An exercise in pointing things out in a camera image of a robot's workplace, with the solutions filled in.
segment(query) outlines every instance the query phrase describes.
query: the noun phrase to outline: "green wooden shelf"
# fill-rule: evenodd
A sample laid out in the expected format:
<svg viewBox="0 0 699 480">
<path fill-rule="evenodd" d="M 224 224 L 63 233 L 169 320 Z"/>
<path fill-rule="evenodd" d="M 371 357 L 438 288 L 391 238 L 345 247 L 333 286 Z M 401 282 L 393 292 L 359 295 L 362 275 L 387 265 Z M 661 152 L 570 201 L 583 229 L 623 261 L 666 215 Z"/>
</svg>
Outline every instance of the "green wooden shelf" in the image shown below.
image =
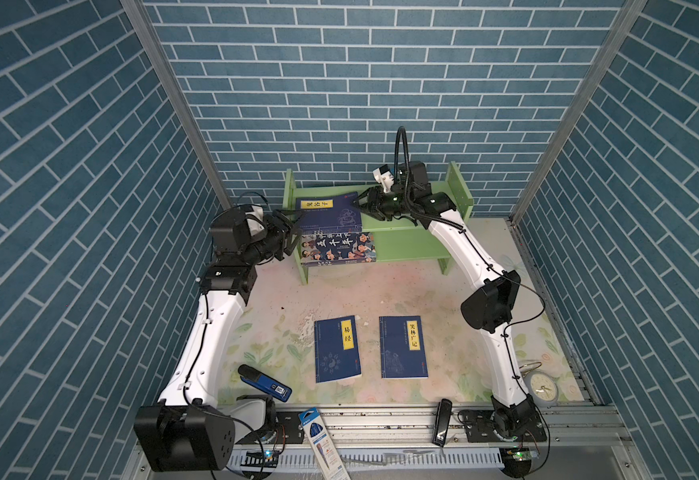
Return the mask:
<svg viewBox="0 0 699 480">
<path fill-rule="evenodd" d="M 296 198 L 303 197 L 334 197 L 349 192 L 363 192 L 371 185 L 347 185 L 341 187 L 309 187 L 296 188 L 293 172 L 286 172 L 286 188 L 282 199 L 284 209 L 296 208 Z M 451 162 L 445 181 L 432 182 L 432 192 L 445 192 L 454 201 L 461 217 L 467 220 L 472 213 L 475 201 L 469 193 L 469 188 L 461 177 L 459 167 Z M 413 225 L 410 220 L 401 219 L 391 222 L 376 220 L 363 215 L 363 231 L 373 232 L 376 245 L 377 262 L 395 262 L 399 260 L 437 260 L 443 274 L 448 274 L 451 256 L 448 250 L 432 234 L 419 224 Z M 296 259 L 302 283 L 308 281 L 308 268 L 301 264 L 298 255 Z"/>
</svg>

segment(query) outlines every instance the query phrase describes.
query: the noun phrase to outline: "table surface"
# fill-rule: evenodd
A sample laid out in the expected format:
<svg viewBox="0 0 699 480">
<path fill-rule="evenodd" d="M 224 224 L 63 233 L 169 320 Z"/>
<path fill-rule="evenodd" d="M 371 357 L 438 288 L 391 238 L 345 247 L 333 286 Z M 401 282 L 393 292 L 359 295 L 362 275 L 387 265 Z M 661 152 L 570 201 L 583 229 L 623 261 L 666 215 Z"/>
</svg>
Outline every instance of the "table surface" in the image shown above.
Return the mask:
<svg viewBox="0 0 699 480">
<path fill-rule="evenodd" d="M 469 228 L 506 270 L 516 269 L 529 282 L 504 220 L 470 219 Z M 444 276 L 435 260 L 314 267 L 308 285 L 298 282 L 292 261 L 260 266 L 221 365 L 220 404 L 260 393 L 240 381 L 242 363 L 290 386 L 292 404 L 489 402 L 491 375 L 479 333 L 459 310 L 470 293 L 458 268 Z M 530 318 L 540 309 L 536 296 L 520 289 L 514 318 Z M 363 374 L 316 384 L 313 323 L 347 315 L 355 315 Z M 382 379 L 379 317 L 393 315 L 421 316 L 429 378 Z M 517 325 L 514 333 L 520 364 L 543 362 L 540 370 L 556 379 L 561 401 L 584 399 L 546 314 Z"/>
</svg>

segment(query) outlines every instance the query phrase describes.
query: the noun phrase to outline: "易经 book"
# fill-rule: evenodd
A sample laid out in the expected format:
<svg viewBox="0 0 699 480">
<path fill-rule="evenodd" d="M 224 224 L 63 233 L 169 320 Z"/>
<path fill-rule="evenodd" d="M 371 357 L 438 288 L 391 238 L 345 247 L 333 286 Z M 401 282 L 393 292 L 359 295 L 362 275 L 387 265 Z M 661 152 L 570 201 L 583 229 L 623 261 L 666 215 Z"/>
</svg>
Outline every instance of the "易经 book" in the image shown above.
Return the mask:
<svg viewBox="0 0 699 480">
<path fill-rule="evenodd" d="M 355 316 L 315 322 L 315 381 L 331 382 L 360 376 L 360 351 Z"/>
</svg>

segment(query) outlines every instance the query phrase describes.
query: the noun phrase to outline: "book cover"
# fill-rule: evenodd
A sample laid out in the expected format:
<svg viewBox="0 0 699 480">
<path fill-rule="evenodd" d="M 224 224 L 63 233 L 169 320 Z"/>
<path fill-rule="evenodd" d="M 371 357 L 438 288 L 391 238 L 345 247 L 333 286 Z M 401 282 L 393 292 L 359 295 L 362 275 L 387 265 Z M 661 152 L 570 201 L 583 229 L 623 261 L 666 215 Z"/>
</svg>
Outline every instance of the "book cover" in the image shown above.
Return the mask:
<svg viewBox="0 0 699 480">
<path fill-rule="evenodd" d="M 360 376 L 360 350 L 355 316 L 315 322 L 315 381 L 331 382 Z"/>
<path fill-rule="evenodd" d="M 302 235 L 298 248 L 304 266 L 360 264 L 376 261 L 373 234 Z"/>
<path fill-rule="evenodd" d="M 379 317 L 383 379 L 428 377 L 420 316 Z"/>
<path fill-rule="evenodd" d="M 363 229 L 360 209 L 352 205 L 357 192 L 335 197 L 297 198 L 296 209 L 305 212 L 298 227 L 304 235 L 342 234 Z"/>
</svg>

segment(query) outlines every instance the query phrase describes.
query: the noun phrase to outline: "black usb drive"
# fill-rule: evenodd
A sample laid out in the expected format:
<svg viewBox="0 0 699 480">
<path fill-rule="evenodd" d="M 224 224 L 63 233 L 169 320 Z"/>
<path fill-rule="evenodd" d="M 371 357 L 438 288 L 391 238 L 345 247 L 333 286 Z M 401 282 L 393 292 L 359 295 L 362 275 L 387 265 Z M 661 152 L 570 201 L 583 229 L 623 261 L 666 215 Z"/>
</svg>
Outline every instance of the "black usb drive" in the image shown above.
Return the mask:
<svg viewBox="0 0 699 480">
<path fill-rule="evenodd" d="M 445 446 L 445 438 L 448 436 L 448 425 L 451 422 L 451 407 L 453 403 L 447 398 L 440 400 L 438 412 L 435 414 L 435 431 L 432 433 L 432 443 L 438 447 Z"/>
</svg>

